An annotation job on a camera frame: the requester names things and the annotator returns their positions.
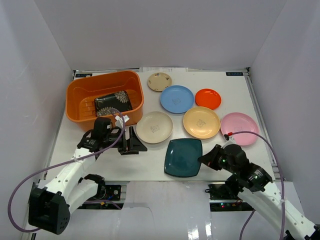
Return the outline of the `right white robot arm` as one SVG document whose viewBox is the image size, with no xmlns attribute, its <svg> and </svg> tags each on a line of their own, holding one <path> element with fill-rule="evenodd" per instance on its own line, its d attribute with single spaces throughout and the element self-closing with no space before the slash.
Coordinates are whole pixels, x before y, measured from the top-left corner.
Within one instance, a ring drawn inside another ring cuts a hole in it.
<svg viewBox="0 0 320 240">
<path fill-rule="evenodd" d="M 283 196 L 272 177 L 252 163 L 237 144 L 216 145 L 198 161 L 215 170 L 225 170 L 230 177 L 218 188 L 220 195 L 248 203 L 281 236 L 283 240 L 318 240 L 319 225 L 308 220 Z"/>
</svg>

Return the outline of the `black floral square plate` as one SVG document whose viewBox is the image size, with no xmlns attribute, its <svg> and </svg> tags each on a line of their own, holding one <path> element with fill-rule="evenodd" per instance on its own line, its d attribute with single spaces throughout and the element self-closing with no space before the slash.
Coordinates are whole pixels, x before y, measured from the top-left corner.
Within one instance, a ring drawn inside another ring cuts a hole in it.
<svg viewBox="0 0 320 240">
<path fill-rule="evenodd" d="M 117 109 L 119 112 L 127 112 L 133 109 L 129 95 L 125 90 L 97 97 L 94 100 L 94 106 L 97 117 L 115 114 L 116 112 L 113 109 Z"/>
</svg>

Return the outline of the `teal square plate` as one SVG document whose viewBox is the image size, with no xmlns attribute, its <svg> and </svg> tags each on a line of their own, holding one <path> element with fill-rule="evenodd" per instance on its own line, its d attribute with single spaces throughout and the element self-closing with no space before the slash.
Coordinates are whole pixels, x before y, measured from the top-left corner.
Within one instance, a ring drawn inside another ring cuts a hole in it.
<svg viewBox="0 0 320 240">
<path fill-rule="evenodd" d="M 178 178 L 195 177 L 200 170 L 202 142 L 194 138 L 178 138 L 169 142 L 164 159 L 164 172 Z"/>
</svg>

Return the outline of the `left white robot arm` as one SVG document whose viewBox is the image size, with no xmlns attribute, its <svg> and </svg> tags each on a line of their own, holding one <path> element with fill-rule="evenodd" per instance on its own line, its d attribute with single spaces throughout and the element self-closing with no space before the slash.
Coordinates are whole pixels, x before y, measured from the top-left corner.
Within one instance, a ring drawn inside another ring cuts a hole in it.
<svg viewBox="0 0 320 240">
<path fill-rule="evenodd" d="M 60 235 L 69 224 L 72 213 L 87 200 L 101 200 L 106 195 L 104 177 L 88 174 L 103 149 L 116 148 L 121 155 L 146 152 L 133 127 L 129 138 L 125 129 L 113 126 L 107 117 L 98 117 L 78 143 L 73 159 L 42 188 L 32 190 L 29 198 L 28 223 Z"/>
</svg>

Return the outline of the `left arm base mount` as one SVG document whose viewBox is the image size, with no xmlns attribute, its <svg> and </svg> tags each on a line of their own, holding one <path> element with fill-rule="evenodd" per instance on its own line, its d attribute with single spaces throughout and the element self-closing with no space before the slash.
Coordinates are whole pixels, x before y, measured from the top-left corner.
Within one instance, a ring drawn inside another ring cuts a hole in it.
<svg viewBox="0 0 320 240">
<path fill-rule="evenodd" d="M 82 204 L 80 210 L 121 210 L 124 205 L 126 192 L 120 184 L 107 184 L 99 197 L 89 198 Z"/>
</svg>

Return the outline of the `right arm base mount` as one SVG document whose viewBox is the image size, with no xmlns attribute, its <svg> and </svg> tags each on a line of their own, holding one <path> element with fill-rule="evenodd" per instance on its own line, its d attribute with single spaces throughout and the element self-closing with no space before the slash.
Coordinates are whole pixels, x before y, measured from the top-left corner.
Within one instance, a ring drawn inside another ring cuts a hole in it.
<svg viewBox="0 0 320 240">
<path fill-rule="evenodd" d="M 209 196 L 211 212 L 251 212 L 253 210 L 246 201 L 234 195 L 225 182 L 209 183 L 204 191 Z"/>
</svg>

